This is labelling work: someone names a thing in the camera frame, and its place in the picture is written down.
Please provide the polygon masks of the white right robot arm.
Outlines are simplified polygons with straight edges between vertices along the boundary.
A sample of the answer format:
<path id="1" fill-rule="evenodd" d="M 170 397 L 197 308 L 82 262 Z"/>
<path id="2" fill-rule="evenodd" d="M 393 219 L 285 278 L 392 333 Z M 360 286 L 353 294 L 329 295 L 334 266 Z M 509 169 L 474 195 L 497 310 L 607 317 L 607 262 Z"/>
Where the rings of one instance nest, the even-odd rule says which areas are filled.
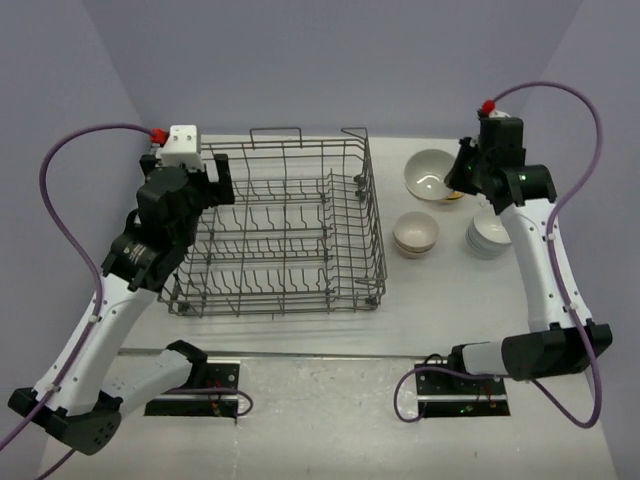
<path id="1" fill-rule="evenodd" d="M 529 330 L 500 341 L 453 347 L 457 361 L 446 368 L 448 385 L 467 393 L 482 375 L 513 380 L 585 371 L 590 353 L 612 343 L 611 329 L 593 321 L 573 277 L 552 211 L 557 194 L 549 170 L 528 165 L 524 123 L 516 117 L 480 119 L 477 137 L 465 137 L 448 187 L 483 195 L 511 240 L 525 289 Z"/>

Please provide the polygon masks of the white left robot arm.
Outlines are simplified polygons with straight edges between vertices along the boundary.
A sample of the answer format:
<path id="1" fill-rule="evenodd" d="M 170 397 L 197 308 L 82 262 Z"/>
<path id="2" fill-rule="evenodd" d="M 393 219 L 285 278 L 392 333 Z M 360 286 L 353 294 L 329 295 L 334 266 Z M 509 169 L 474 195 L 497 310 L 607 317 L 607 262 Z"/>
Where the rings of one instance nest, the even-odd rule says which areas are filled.
<path id="1" fill-rule="evenodd" d="M 229 158 L 219 153 L 214 162 L 218 178 L 212 181 L 204 166 L 188 170 L 142 156 L 137 207 L 111 244 L 87 311 L 47 373 L 8 401 L 75 452 L 99 452 L 126 416 L 155 397 L 174 389 L 195 393 L 207 383 L 206 354 L 182 340 L 128 380 L 106 375 L 135 322 L 184 261 L 202 213 L 234 204 Z"/>

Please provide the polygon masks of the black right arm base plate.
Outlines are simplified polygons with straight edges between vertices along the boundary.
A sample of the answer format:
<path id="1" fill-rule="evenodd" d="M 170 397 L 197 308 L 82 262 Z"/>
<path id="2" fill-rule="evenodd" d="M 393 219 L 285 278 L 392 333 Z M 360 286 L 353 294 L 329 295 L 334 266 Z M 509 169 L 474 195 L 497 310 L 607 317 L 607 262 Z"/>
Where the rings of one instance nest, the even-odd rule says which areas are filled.
<path id="1" fill-rule="evenodd" d="M 414 378 L 420 419 L 511 415 L 503 380 L 470 381 L 439 372 Z"/>

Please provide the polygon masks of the beige bowl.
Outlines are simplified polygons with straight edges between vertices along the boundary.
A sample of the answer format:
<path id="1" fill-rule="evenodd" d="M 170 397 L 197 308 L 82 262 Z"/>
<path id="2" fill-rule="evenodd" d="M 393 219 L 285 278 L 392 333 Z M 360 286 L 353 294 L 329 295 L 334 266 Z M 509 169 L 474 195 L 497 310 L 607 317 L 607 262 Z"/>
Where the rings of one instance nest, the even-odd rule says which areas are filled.
<path id="1" fill-rule="evenodd" d="M 400 242 L 398 239 L 394 239 L 394 246 L 398 251 L 398 253 L 404 258 L 420 259 L 420 258 L 424 258 L 435 247 L 435 243 L 416 248 L 416 247 L 409 247 L 403 244 L 402 242 Z"/>
<path id="2" fill-rule="evenodd" d="M 412 211 L 399 217 L 393 228 L 393 238 L 409 247 L 423 247 L 437 243 L 438 222 L 424 212 Z"/>
<path id="3" fill-rule="evenodd" d="M 442 201 L 453 190 L 445 184 L 454 157 L 439 149 L 425 149 L 412 155 L 404 167 L 404 183 L 416 198 L 425 201 Z"/>

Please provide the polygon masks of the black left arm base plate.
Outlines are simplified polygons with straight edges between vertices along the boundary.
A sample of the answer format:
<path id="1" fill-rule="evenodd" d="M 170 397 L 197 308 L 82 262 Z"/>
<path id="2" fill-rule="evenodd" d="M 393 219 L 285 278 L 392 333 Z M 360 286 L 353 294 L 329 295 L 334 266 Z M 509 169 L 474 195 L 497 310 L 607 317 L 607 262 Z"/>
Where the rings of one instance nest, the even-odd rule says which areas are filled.
<path id="1" fill-rule="evenodd" d="M 208 362 L 207 370 L 197 380 L 183 386 L 187 390 L 237 389 L 240 363 Z M 148 417 L 238 417 L 241 401 L 237 394 L 167 394 L 148 402 L 144 415 Z"/>

